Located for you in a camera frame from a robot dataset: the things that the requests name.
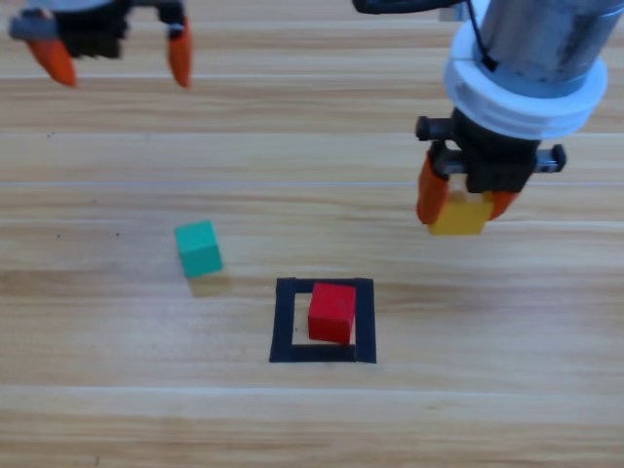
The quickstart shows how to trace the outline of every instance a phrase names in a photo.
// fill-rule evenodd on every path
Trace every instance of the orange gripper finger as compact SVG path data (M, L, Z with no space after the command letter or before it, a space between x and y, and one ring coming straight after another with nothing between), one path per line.
M184 29L175 39L169 41L169 66L175 80L182 88L190 87L193 44L188 18L184 18Z
M427 156L418 178L418 204L416 213L423 224L433 224L438 219L449 198L449 182L436 175Z
M50 77L64 86L76 86L76 70L69 52L59 39L28 41L28 49Z
M493 219L497 219L505 213L511 204L516 201L519 195L520 193L513 192L494 192L494 208L491 211L489 220L492 221Z

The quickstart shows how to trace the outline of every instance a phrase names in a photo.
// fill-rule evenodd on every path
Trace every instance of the red cube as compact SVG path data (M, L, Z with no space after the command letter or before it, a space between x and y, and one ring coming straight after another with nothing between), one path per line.
M349 344L355 319L356 289L317 283L308 311L310 339Z

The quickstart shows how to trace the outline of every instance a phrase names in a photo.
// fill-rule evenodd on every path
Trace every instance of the cube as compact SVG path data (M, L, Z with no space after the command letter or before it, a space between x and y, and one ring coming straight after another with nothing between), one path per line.
M429 224L434 236L476 236L481 234L494 209L491 192L480 196L481 200L468 201L463 193L451 193L438 219Z
M176 228L175 239L187 278L195 278L223 268L215 227L210 221Z
M349 344L355 305L355 288L317 283L308 310L310 339Z

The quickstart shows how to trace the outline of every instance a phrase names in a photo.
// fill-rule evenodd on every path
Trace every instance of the cable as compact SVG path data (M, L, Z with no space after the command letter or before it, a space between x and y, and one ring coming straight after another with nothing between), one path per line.
M421 13L447 8L464 0L352 0L359 13L368 15L397 15Z
M475 30L475 38L477 39L477 47L483 56L483 63L489 71L494 71L498 66L498 62L494 60L488 54L488 49L484 44L484 39L481 36L479 25L477 24L477 14L475 13L475 6L472 4L472 0L465 0L468 5L468 13L470 15L470 22L472 22L472 28Z

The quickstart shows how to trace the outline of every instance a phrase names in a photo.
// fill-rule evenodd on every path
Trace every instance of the white ring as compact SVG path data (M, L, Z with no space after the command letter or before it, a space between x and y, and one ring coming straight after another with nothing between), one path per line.
M565 97L538 98L511 93L486 77L473 58L475 34L464 24L452 43L445 70L447 94L475 123L498 134L522 139L550 139L583 127L608 86L605 63L598 59L583 86Z

